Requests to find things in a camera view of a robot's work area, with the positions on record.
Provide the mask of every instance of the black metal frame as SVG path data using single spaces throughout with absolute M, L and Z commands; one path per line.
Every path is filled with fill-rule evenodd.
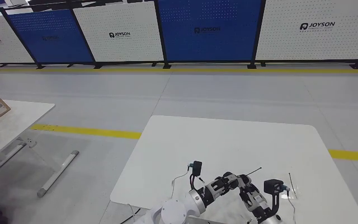
M 151 63 L 152 67 L 156 66 L 157 63 L 164 63 L 163 68 L 164 69 L 169 69 L 171 67 L 171 65 L 169 63 L 250 63 L 247 68 L 248 69 L 255 69 L 256 65 L 255 63 L 261 63 L 261 66 L 265 67 L 266 63 L 274 63 L 274 62 L 280 62 L 280 63 L 315 63 L 315 62 L 342 62 L 342 63 L 354 63 L 354 64 L 350 64 L 350 66 L 353 69 L 358 69 L 358 59 L 327 59 L 327 60 L 256 60 L 256 54 L 257 54 L 257 48 L 258 48 L 258 41 L 260 39 L 260 33 L 261 33 L 261 27 L 262 27 L 262 21 L 263 21 L 263 15 L 265 13 L 265 5 L 266 5 L 266 0 L 261 0 L 261 5 L 260 5 L 260 12 L 259 12 L 259 16 L 258 16 L 258 23 L 257 23 L 257 29 L 256 29 L 256 34 L 255 34 L 255 41 L 254 41 L 254 48 L 253 48 L 253 53 L 252 53 L 252 58 L 251 60 L 168 60 L 167 59 L 167 53 L 166 53 L 166 46 L 165 46 L 165 41 L 164 41 L 164 35 L 163 35 L 163 27 L 162 27 L 162 21 L 161 21 L 161 17 L 160 17 L 160 12 L 159 12 L 159 2 L 158 0 L 153 0 L 154 1 L 154 7 L 156 10 L 156 17 L 157 17 L 157 22 L 158 22 L 158 31 L 159 31 L 159 36 L 161 39 L 161 45 L 162 45 L 162 52 L 163 52 L 163 60 L 159 60 L 159 61 L 123 61 L 123 62 L 97 62 L 93 56 L 93 53 L 91 51 L 90 46 L 88 45 L 87 39 L 84 36 L 84 33 L 82 31 L 81 26 L 79 25 L 79 22 L 76 18 L 76 15 L 74 14 L 73 11 L 73 3 L 75 2 L 81 2 L 81 3 L 85 3 L 85 2 L 93 2 L 93 0 L 79 0 L 79 1 L 72 1 L 72 0 L 63 0 L 64 2 L 57 2 L 57 3 L 48 3 L 48 4 L 35 4 L 35 5 L 30 5 L 30 6 L 19 6 L 19 7 L 12 7 L 12 8 L 0 8 L 1 14 L 4 16 L 4 18 L 6 19 L 6 21 L 8 22 L 8 24 L 10 25 L 11 29 L 13 30 L 13 32 L 16 34 L 16 36 L 18 37 L 19 41 L 21 42 L 21 44 L 25 47 L 25 49 L 27 50 L 27 52 L 29 53 L 29 55 L 31 56 L 31 58 L 34 60 L 34 63 L 0 63 L 1 66 L 0 67 L 4 67 L 8 64 L 35 64 L 37 65 L 37 69 L 42 69 L 44 68 L 43 64 L 68 64 L 67 67 L 71 67 L 74 64 L 84 64 L 84 65 L 94 65 L 94 69 L 99 69 L 104 65 L 122 65 L 122 64 L 144 64 L 144 63 Z M 15 29 L 14 25 L 12 24 L 11 20 L 8 17 L 7 14 L 7 10 L 14 10 L 14 9 L 20 9 L 20 8 L 33 8 L 33 7 L 40 7 L 40 6 L 56 6 L 59 4 L 65 4 L 68 9 L 71 11 L 72 16 L 74 17 L 74 20 L 78 26 L 78 29 L 82 35 L 82 38 L 84 40 L 84 42 L 86 43 L 86 47 L 91 55 L 91 58 L 93 60 L 93 62 L 46 62 L 46 63 L 40 63 L 38 62 L 34 55 L 32 54 L 32 52 L 29 50 L 29 48 L 26 46 L 25 42 L 23 41 L 23 39 L 20 37 L 19 33 L 17 32 L 17 30 Z
M 247 66 L 248 69 L 256 69 L 255 60 L 258 48 L 258 41 L 260 39 L 261 26 L 263 21 L 263 14 L 265 13 L 266 0 L 261 0 L 260 12 L 258 14 L 255 42 L 253 44 L 252 58 L 250 64 Z
M 266 63 L 354 63 L 350 64 L 353 69 L 358 69 L 358 59 L 322 59 L 322 60 L 255 60 L 262 67 L 266 67 Z
M 162 52 L 163 52 L 163 59 L 164 59 L 163 68 L 164 69 L 170 69 L 171 65 L 168 63 L 168 59 L 167 59 L 166 44 L 164 42 L 163 27 L 162 27 L 161 14 L 159 13 L 158 0 L 154 0 L 154 8 L 156 9 L 158 31 L 159 31 L 159 36 L 161 38 L 161 44 L 162 44 Z

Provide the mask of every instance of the white pegboard panel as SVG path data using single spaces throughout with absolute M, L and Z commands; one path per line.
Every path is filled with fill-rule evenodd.
M 163 60 L 154 2 L 76 8 L 97 62 Z
M 357 58 L 357 0 L 266 1 L 257 60 Z
M 0 63 L 33 63 L 3 16 L 0 16 Z

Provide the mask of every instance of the black post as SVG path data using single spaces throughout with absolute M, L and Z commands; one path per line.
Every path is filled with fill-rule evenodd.
M 255 60 L 256 60 L 256 53 L 257 53 L 257 47 L 258 47 L 258 40 L 260 38 L 263 13 L 265 11 L 265 5 L 266 5 L 266 0 L 261 0 L 260 13 L 258 14 L 255 42 L 253 44 L 252 58 L 251 58 L 251 63 L 247 66 L 248 69 L 256 69 Z
M 78 22 L 78 20 L 77 20 L 77 17 L 76 17 L 76 15 L 74 14 L 73 6 L 72 6 L 72 0 L 66 0 L 66 3 L 67 3 L 67 5 L 68 5 L 68 9 L 71 11 L 71 14 L 72 14 L 73 19 L 74 19 L 74 21 L 75 21 L 75 23 L 76 23 L 76 25 L 77 25 L 77 27 L 78 27 L 78 30 L 79 30 L 79 32 L 81 33 L 81 36 L 82 36 L 83 41 L 84 41 L 84 43 L 85 43 L 85 45 L 86 45 L 86 47 L 87 47 L 87 49 L 88 49 L 88 52 L 89 52 L 89 54 L 91 55 L 92 61 L 93 61 L 94 65 L 95 65 L 95 68 L 101 68 L 102 66 L 98 67 L 98 65 L 97 65 L 97 63 L 96 63 L 96 60 L 95 60 L 95 57 L 94 57 L 93 54 L 92 54 L 91 48 L 90 48 L 90 46 L 88 45 L 88 42 L 87 42 L 87 40 L 86 40 L 86 37 L 84 36 L 84 33 L 83 33 L 82 29 L 81 29 L 81 26 L 79 25 L 79 22 Z
M 156 8 L 156 15 L 157 15 L 157 22 L 158 22 L 158 30 L 159 35 L 161 37 L 161 44 L 162 44 L 162 52 L 163 52 L 163 58 L 164 58 L 164 69 L 170 69 L 171 65 L 168 64 L 167 59 L 167 52 L 166 52 L 166 45 L 164 43 L 164 36 L 163 36 L 163 27 L 162 27 L 162 21 L 161 21 L 161 14 L 159 13 L 159 3 L 158 0 L 154 0 L 154 7 Z
M 34 55 L 32 54 L 32 52 L 29 50 L 29 48 L 27 47 L 27 45 L 25 44 L 24 40 L 21 38 L 20 34 L 17 32 L 16 28 L 13 26 L 6 10 L 1 7 L 0 8 L 1 14 L 3 15 L 3 17 L 5 18 L 5 20 L 7 21 L 7 23 L 10 25 L 12 31 L 16 34 L 17 38 L 19 39 L 19 41 L 21 42 L 21 44 L 23 45 L 23 47 L 27 50 L 28 54 L 31 56 L 32 60 L 34 60 L 35 64 L 37 65 L 37 69 L 43 69 L 45 68 L 45 66 L 42 66 L 34 57 Z
M 353 69 L 358 69 L 358 62 L 356 62 L 355 64 L 350 64 L 349 66 Z

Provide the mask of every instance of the logo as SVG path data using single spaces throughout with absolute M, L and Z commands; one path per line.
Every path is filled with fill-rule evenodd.
M 196 27 L 194 28 L 194 34 L 205 34 L 220 31 L 220 26 L 218 27 Z
M 300 30 L 306 30 L 307 27 L 308 27 L 308 23 L 305 22 L 305 23 L 301 24 Z
M 130 37 L 130 32 L 110 32 L 110 37 L 111 38 L 129 38 Z
M 59 36 L 43 36 L 43 40 L 48 41 L 48 40 L 57 40 L 60 39 Z
M 329 31 L 335 26 L 336 22 L 312 22 L 309 26 L 307 22 L 301 24 L 300 32 Z

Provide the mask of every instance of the table surface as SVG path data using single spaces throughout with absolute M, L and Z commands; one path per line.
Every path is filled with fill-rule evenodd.
M 138 140 L 112 193 L 111 201 L 152 208 L 172 193 L 171 181 L 186 172 L 186 165 L 202 162 L 207 183 L 226 171 L 250 175 L 263 192 L 263 181 L 281 179 L 298 199 L 298 224 L 355 223 L 358 205 L 351 195 L 316 129 L 310 125 L 244 122 L 153 116 Z M 189 174 L 175 182 L 174 197 L 190 190 Z M 246 223 L 253 217 L 244 207 L 239 190 L 219 197 L 200 218 L 221 223 Z M 278 214 L 293 222 L 293 208 L 281 196 Z
M 55 106 L 43 102 L 13 100 L 4 100 L 4 102 L 11 110 L 0 117 L 0 151 Z

